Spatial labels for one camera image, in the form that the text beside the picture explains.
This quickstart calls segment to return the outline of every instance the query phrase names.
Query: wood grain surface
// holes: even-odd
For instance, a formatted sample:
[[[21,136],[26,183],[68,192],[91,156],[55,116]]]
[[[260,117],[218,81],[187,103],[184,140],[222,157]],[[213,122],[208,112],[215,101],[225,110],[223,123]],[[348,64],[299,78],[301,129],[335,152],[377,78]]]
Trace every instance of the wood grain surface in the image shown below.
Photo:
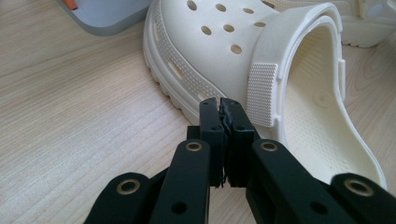
[[[144,23],[89,35],[53,0],[0,2],[1,223],[82,223],[115,176],[153,176],[188,121],[151,78]],[[396,35],[343,47],[346,109],[396,195]],[[210,223],[254,223],[242,189],[212,189]]]

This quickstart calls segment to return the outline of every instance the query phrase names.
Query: white clog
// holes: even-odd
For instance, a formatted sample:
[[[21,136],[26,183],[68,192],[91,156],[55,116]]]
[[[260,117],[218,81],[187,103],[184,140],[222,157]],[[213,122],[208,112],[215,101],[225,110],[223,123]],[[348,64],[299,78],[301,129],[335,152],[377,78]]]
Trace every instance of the white clog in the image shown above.
[[[261,137],[283,143],[314,177],[329,183],[350,172],[385,188],[343,105],[341,31],[333,4],[279,13],[260,0],[154,0],[144,52],[192,124],[202,100],[228,97]]]

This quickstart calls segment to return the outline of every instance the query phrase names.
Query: croc shoe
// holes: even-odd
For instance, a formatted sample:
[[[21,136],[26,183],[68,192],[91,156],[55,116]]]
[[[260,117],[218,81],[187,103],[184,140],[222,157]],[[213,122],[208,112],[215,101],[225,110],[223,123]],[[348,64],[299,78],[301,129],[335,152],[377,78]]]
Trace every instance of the croc shoe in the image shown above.
[[[331,2],[341,14],[343,44],[368,48],[396,31],[396,0],[263,0],[268,6],[283,11]]]
[[[260,0],[154,0],[144,53],[154,79],[186,118],[198,105],[241,103],[262,138],[284,144],[314,177],[385,177],[350,121],[342,23],[333,4],[281,13]]]

